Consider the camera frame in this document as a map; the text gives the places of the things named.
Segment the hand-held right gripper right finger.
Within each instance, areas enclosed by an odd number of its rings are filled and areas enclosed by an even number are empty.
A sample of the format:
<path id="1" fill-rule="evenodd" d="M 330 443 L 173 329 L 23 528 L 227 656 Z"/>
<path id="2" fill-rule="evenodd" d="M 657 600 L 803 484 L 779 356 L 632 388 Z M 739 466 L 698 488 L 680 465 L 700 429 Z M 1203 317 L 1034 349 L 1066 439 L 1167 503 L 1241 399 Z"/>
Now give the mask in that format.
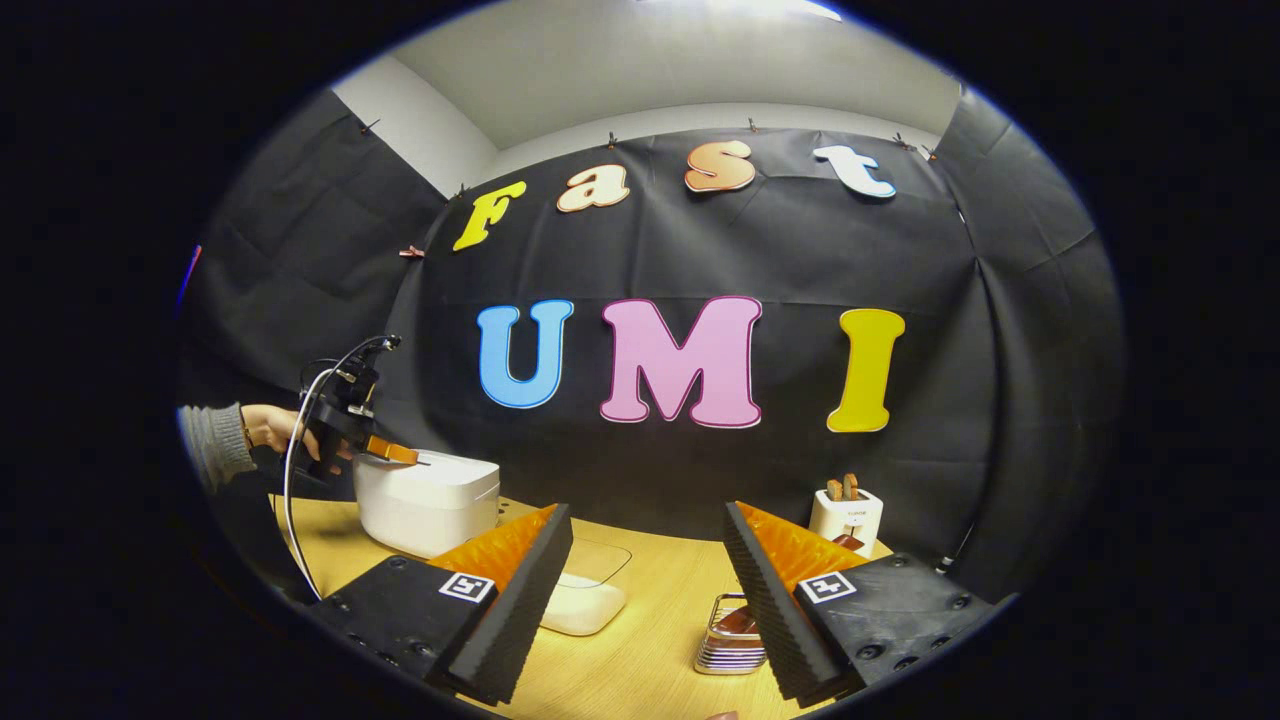
<path id="1" fill-rule="evenodd" d="M 909 553 L 865 559 L 739 501 L 723 544 L 780 692 L 801 706 L 920 670 L 1001 611 Z"/>

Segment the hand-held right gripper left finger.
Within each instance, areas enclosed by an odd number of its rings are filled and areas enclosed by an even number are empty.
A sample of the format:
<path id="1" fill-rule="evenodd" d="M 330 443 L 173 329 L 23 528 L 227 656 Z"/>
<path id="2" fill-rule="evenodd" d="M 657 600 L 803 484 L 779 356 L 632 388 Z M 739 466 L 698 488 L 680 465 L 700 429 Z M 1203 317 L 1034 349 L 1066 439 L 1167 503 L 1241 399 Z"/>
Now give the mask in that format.
<path id="1" fill-rule="evenodd" d="M 553 503 L 431 561 L 393 555 L 310 618 L 416 682 L 508 703 L 572 543 L 570 506 Z"/>

